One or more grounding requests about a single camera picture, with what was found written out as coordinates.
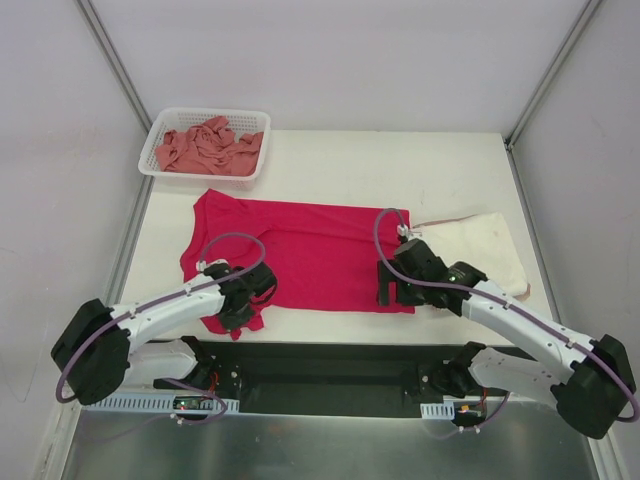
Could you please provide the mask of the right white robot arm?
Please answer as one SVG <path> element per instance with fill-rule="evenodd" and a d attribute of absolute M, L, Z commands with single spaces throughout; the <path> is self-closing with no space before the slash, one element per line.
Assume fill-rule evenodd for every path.
<path fill-rule="evenodd" d="M 574 430 L 603 438 L 616 423 L 639 419 L 637 387 L 624 345 L 596 340 L 538 317 L 486 274 L 465 263 L 446 265 L 421 239 L 403 239 L 391 258 L 380 258 L 378 302 L 428 305 L 464 317 L 523 351 L 511 356 L 469 342 L 451 360 L 430 370 L 429 386 L 463 398 L 479 388 L 515 393 L 556 410 Z"/>

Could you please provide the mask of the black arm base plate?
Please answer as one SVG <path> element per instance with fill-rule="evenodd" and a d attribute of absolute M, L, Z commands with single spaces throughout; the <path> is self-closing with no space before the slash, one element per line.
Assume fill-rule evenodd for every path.
<path fill-rule="evenodd" d="M 243 413 L 417 418 L 438 403 L 428 381 L 460 355 L 460 345 L 365 345 L 203 341 L 193 373 L 170 380 L 236 400 Z"/>

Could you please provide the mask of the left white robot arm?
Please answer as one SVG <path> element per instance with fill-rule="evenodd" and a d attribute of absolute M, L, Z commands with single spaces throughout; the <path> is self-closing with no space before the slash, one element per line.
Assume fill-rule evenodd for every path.
<path fill-rule="evenodd" d="M 216 363 L 194 336 L 156 339 L 192 320 L 213 317 L 228 331 L 248 324 L 275 294 L 278 281 L 261 262 L 233 268 L 223 260 L 180 288 L 128 305 L 82 304 L 51 350 L 61 377 L 61 403 L 98 403 L 123 386 L 180 386 L 215 390 Z"/>

